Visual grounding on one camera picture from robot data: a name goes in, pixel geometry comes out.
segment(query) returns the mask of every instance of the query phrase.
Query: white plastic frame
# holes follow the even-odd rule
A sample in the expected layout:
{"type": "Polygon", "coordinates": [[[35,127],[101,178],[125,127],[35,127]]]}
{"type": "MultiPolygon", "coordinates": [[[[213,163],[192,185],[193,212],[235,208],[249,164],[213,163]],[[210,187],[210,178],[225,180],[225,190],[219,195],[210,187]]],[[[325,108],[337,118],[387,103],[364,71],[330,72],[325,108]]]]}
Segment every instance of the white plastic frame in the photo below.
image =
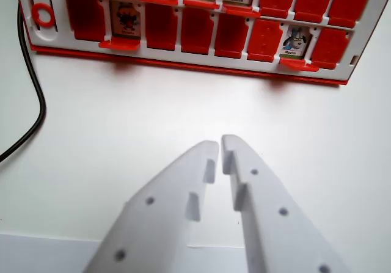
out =
{"type": "MultiPolygon", "coordinates": [[[[103,0],[101,3],[102,7],[104,8],[105,21],[106,21],[105,40],[109,40],[111,38],[110,11],[108,6],[108,1],[109,0],[103,0]]],[[[167,50],[162,51],[160,49],[153,49],[147,47],[147,41],[145,38],[145,14],[144,14],[145,3],[144,2],[140,2],[138,0],[132,0],[132,1],[119,0],[119,1],[141,4],[141,7],[137,8],[141,13],[141,21],[142,21],[141,44],[140,44],[140,48],[137,51],[118,51],[118,50],[104,49],[98,46],[98,42],[76,40],[74,38],[73,31],[70,27],[65,0],[51,0],[51,1],[50,0],[20,0],[23,8],[24,17],[26,20],[30,41],[33,45],[36,46],[73,49],[78,51],[90,51],[94,53],[114,54],[119,56],[141,57],[146,59],[165,60],[165,61],[172,61],[172,62],[181,62],[186,64],[206,65],[212,67],[234,68],[239,70],[278,73],[283,75],[303,76],[308,78],[333,79],[338,81],[347,81],[349,79],[351,73],[354,70],[354,67],[356,66],[356,62],[351,64],[351,61],[358,60],[358,58],[353,59],[353,57],[360,56],[364,51],[365,45],[367,44],[371,36],[371,33],[373,32],[373,29],[375,28],[376,23],[378,22],[378,19],[381,16],[381,13],[388,0],[368,0],[367,6],[362,14],[362,17],[358,22],[356,22],[356,26],[354,29],[327,25],[327,22],[329,20],[329,18],[327,17],[327,13],[330,4],[332,3],[332,0],[330,1],[329,7],[326,13],[324,14],[323,20],[320,24],[294,20],[293,8],[296,0],[293,1],[291,9],[288,12],[288,17],[286,19],[261,16],[261,18],[264,19],[276,20],[280,23],[283,23],[282,26],[283,37],[279,48],[282,47],[283,38],[290,24],[300,24],[311,28],[311,33],[313,34],[313,38],[305,54],[305,61],[308,64],[311,63],[310,57],[312,55],[312,51],[315,47],[316,40],[322,28],[334,27],[349,32],[349,36],[348,36],[350,38],[349,45],[340,63],[337,64],[334,70],[321,68],[317,72],[290,70],[286,66],[279,64],[280,61],[279,50],[277,50],[273,62],[260,62],[260,61],[248,60],[247,47],[251,35],[252,26],[255,21],[254,18],[249,18],[249,21],[247,22],[249,26],[249,31],[247,33],[246,43],[240,59],[215,56],[214,41],[216,39],[216,29],[217,29],[219,14],[223,13],[222,0],[216,0],[216,3],[220,5],[219,9],[210,10],[210,13],[214,15],[214,17],[211,16],[211,19],[214,21],[214,29],[212,34],[211,46],[209,49],[209,53],[207,55],[181,52],[181,44],[180,44],[181,22],[182,22],[182,11],[183,8],[185,7],[183,4],[183,0],[178,0],[178,6],[176,6],[176,8],[178,9],[178,12],[175,12],[178,16],[178,30],[177,30],[177,43],[175,45],[174,51],[167,51],[167,50]],[[38,30],[31,16],[31,7],[32,7],[31,1],[33,1],[34,3],[41,2],[53,6],[54,14],[56,16],[57,30],[54,27],[52,28],[41,27],[38,30]]],[[[253,0],[252,8],[254,11],[260,10],[258,5],[258,0],[253,0]]]]}

